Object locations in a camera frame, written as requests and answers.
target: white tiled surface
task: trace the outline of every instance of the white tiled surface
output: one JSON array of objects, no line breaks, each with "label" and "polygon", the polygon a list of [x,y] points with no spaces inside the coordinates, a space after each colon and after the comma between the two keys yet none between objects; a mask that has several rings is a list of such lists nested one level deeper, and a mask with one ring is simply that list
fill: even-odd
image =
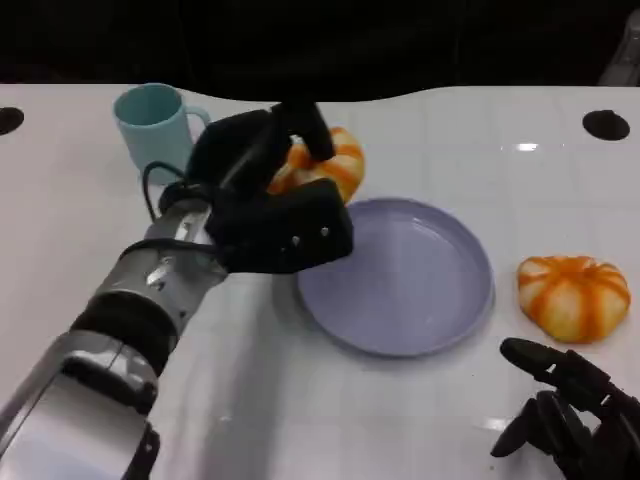
[{"label": "white tiled surface", "polygon": [[[0,87],[0,105],[26,114],[0,137],[2,402],[146,228],[136,170],[110,116],[124,88]],[[213,118],[255,106],[187,98]],[[509,419],[539,388],[498,346],[507,336],[553,344],[517,306],[514,269],[525,256],[606,258],[638,298],[640,91],[452,88],[322,109],[364,144],[359,198],[431,202],[478,235],[495,270],[491,320],[435,356],[373,359],[319,331],[291,279],[231,278],[208,295],[161,379],[153,478],[560,478],[532,449],[489,456],[498,433],[487,422]],[[582,116],[594,109],[625,117],[629,138],[586,134]],[[609,339],[580,348],[635,395],[639,321],[632,307]]]}]

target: orange striped squash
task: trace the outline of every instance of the orange striped squash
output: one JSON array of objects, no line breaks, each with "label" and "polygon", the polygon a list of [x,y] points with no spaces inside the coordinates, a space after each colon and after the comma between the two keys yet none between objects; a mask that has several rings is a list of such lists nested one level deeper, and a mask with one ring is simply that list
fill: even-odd
[{"label": "orange striped squash", "polygon": [[307,147],[295,143],[289,149],[287,162],[273,177],[269,193],[286,192],[303,183],[327,177],[336,183],[342,200],[347,203],[364,178],[364,154],[358,141],[342,127],[332,128],[331,138],[336,154],[324,162],[314,162]]},{"label": "orange striped squash", "polygon": [[591,257],[530,257],[518,268],[520,307],[556,340],[590,343],[626,316],[631,294],[620,270]]}]

